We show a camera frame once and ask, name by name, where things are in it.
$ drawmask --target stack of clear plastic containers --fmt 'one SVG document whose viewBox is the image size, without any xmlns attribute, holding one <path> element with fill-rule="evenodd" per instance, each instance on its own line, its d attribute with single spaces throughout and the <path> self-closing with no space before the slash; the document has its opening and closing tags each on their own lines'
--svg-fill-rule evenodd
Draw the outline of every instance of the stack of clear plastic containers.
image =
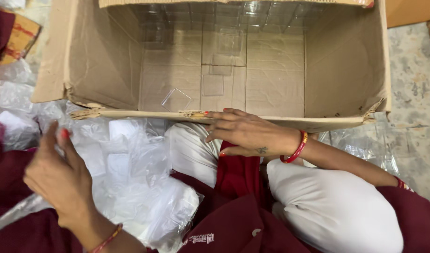
<svg viewBox="0 0 430 253">
<path fill-rule="evenodd" d="M 223 96 L 225 77 L 231 76 L 235 57 L 240 56 L 246 33 L 268 32 L 302 35 L 309 29 L 328 5 L 296 1 L 235 1 L 227 4 L 193 2 L 176 4 L 136 4 L 145 45 L 161 48 L 172 44 L 172 32 L 179 30 L 214 31 L 217 48 L 213 52 L 207 74 L 201 75 L 202 96 Z M 172 90 L 162 106 L 173 96 L 185 99 L 186 109 L 191 98 L 178 89 Z"/>
</svg>

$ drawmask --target tattoo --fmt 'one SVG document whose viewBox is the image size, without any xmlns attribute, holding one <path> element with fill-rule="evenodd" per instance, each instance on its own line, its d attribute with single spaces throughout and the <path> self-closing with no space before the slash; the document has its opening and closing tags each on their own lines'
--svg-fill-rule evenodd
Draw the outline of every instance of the tattoo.
<svg viewBox="0 0 430 253">
<path fill-rule="evenodd" d="M 266 152 L 267 152 L 267 150 L 268 150 L 268 148 L 267 148 L 267 147 L 261 147 L 261 148 L 256 149 L 256 151 L 257 151 L 258 153 L 266 153 Z"/>
</svg>

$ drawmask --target red nail polish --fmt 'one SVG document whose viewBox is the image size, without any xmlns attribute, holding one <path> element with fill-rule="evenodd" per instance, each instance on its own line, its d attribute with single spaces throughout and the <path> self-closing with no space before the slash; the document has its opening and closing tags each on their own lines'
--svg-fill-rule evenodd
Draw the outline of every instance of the red nail polish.
<svg viewBox="0 0 430 253">
<path fill-rule="evenodd" d="M 62 136 L 63 139 L 69 139 L 70 132 L 67 129 L 62 129 L 60 130 L 60 136 Z"/>
</svg>

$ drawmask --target bracelet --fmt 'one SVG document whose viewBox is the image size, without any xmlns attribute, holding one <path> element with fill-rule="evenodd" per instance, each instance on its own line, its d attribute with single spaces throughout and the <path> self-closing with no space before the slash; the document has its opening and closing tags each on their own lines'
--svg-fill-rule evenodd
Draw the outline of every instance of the bracelet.
<svg viewBox="0 0 430 253">
<path fill-rule="evenodd" d="M 308 134 L 304 130 L 300 130 L 300 132 L 301 132 L 301 135 L 302 135 L 302 141 L 301 141 L 301 144 L 299 145 L 298 149 L 296 150 L 296 152 L 291 157 L 289 157 L 286 160 L 285 160 L 285 156 L 284 155 L 280 156 L 280 161 L 283 162 L 284 164 L 289 164 L 292 161 L 296 160 L 296 158 L 298 158 L 298 156 L 301 154 L 302 150 L 304 149 L 305 144 L 307 143 Z"/>
<path fill-rule="evenodd" d="M 121 231 L 123 230 L 123 224 L 119 223 L 116 227 L 115 232 L 109 238 L 105 239 L 103 243 L 101 243 L 99 246 L 94 248 L 93 250 L 90 250 L 88 253 L 98 253 L 100 252 L 107 244 L 109 244 Z"/>
</svg>

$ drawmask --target hand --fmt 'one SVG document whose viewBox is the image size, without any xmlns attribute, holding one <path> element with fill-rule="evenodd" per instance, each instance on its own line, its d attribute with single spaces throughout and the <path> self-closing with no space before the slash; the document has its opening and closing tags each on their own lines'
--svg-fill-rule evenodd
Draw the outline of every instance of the hand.
<svg viewBox="0 0 430 253">
<path fill-rule="evenodd" d="M 221 150 L 220 156 L 291 155 L 301 143 L 299 130 L 275 125 L 241 110 L 226 108 L 206 115 L 216 119 L 206 127 L 211 131 L 206 142 L 219 139 L 238 145 Z"/>
<path fill-rule="evenodd" d="M 24 182 L 54 206 L 59 225 L 69 227 L 71 223 L 87 218 L 96 208 L 92 177 L 85 162 L 74 149 L 66 129 L 61 129 L 56 137 L 57 127 L 57 122 L 51 124 L 40 140 L 40 147 L 26 168 Z M 64 151 L 64 158 L 54 149 L 56 144 Z"/>
</svg>

